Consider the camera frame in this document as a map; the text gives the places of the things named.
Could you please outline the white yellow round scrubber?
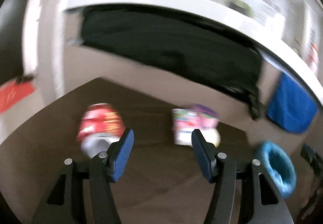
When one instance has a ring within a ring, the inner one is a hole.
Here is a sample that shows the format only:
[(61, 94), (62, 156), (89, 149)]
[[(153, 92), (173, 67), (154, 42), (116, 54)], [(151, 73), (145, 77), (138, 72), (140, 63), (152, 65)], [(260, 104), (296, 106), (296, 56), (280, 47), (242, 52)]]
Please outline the white yellow round scrubber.
[(219, 146), (221, 137), (216, 128), (205, 128), (201, 130), (201, 133), (206, 142), (213, 144), (216, 148)]

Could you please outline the red drink can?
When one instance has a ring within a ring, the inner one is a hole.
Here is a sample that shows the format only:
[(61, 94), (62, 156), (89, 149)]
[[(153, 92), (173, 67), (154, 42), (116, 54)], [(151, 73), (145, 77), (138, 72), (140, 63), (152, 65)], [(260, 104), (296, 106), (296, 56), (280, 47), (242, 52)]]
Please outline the red drink can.
[(82, 152), (93, 158), (119, 141), (124, 131), (122, 117), (113, 106), (97, 103), (87, 107), (81, 119), (77, 142), (81, 145)]

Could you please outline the blue hanging towel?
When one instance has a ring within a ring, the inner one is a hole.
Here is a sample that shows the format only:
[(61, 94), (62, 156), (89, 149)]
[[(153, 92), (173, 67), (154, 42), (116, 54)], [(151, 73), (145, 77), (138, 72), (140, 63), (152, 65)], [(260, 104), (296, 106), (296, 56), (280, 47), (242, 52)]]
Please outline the blue hanging towel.
[(286, 73), (281, 73), (267, 107), (268, 120), (288, 133), (302, 134), (317, 112), (318, 107), (309, 94)]

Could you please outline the red white packet on counter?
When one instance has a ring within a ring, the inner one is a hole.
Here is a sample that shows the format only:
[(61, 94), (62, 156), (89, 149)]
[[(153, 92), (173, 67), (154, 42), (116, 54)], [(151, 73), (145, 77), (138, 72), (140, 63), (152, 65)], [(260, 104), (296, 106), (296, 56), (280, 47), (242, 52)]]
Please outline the red white packet on counter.
[(314, 73), (314, 75), (317, 76), (319, 70), (319, 54), (318, 49), (314, 43), (309, 44), (307, 65)]

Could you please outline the red floor mat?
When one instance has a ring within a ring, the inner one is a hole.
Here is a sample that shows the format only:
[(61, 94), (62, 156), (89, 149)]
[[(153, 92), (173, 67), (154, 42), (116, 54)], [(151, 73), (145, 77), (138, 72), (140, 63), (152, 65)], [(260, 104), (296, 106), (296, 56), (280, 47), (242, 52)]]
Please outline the red floor mat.
[(34, 93), (35, 87), (31, 82), (18, 84), (16, 81), (9, 81), (1, 86), (0, 111), (5, 113), (16, 103)]

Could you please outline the black slippers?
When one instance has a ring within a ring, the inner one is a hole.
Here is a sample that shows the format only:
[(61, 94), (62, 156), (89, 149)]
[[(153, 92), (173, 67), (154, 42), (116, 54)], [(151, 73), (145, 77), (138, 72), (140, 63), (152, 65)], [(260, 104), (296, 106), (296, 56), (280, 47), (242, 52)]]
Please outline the black slippers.
[(18, 76), (16, 78), (16, 81), (15, 83), (17, 85), (19, 84), (24, 84), (24, 83), (27, 83), (27, 82), (30, 82), (30, 81), (33, 81), (33, 79), (35, 78), (35, 76), (33, 74), (22, 74), (20, 76)]

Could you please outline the black refrigerator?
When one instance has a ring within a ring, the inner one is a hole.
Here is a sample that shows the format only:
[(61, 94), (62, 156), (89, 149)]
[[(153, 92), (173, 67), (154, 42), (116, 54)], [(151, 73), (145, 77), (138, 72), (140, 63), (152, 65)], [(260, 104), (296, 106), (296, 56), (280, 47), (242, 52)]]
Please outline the black refrigerator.
[(1, 5), (1, 84), (23, 73), (22, 26), (28, 0), (4, 0)]

